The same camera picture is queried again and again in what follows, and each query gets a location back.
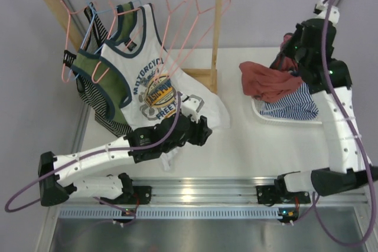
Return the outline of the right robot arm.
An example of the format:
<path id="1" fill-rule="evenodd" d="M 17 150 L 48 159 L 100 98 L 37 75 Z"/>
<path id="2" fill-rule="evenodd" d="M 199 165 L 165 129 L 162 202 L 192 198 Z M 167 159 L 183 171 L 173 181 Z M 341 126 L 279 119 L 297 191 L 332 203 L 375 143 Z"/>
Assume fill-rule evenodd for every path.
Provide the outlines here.
<path id="1" fill-rule="evenodd" d="M 326 197 L 377 181 L 377 167 L 361 147 L 348 67 L 332 58 L 335 35 L 336 28 L 330 21 L 309 19 L 296 25 L 283 49 L 285 56 L 298 63 L 299 75 L 319 110 L 328 148 L 328 167 L 278 176 L 275 194 L 281 202 L 291 202 L 297 192 L 316 192 Z"/>

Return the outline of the red tank top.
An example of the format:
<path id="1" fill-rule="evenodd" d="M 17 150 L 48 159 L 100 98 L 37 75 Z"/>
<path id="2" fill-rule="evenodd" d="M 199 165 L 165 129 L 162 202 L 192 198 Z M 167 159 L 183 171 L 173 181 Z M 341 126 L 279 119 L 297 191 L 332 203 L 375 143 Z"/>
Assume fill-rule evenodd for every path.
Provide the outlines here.
<path id="1" fill-rule="evenodd" d="M 283 36 L 280 50 L 269 67 L 252 61 L 239 64 L 244 95 L 263 102 L 275 103 L 299 89 L 303 80 L 296 74 L 298 64 L 283 53 L 292 36 L 292 33 Z"/>

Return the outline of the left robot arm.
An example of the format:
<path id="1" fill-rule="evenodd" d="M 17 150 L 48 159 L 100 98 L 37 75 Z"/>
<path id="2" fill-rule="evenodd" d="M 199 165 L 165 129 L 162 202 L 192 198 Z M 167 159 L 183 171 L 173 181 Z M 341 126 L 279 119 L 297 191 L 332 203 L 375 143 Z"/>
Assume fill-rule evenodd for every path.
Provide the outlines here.
<path id="1" fill-rule="evenodd" d="M 101 197 L 127 203 L 133 198 L 127 174 L 98 177 L 96 173 L 118 166 L 158 159 L 190 143 L 203 146 L 212 134 L 207 119 L 197 121 L 182 113 L 155 126 L 140 127 L 97 148 L 69 155 L 41 154 L 38 165 L 40 204 L 52 207 L 69 198 Z"/>

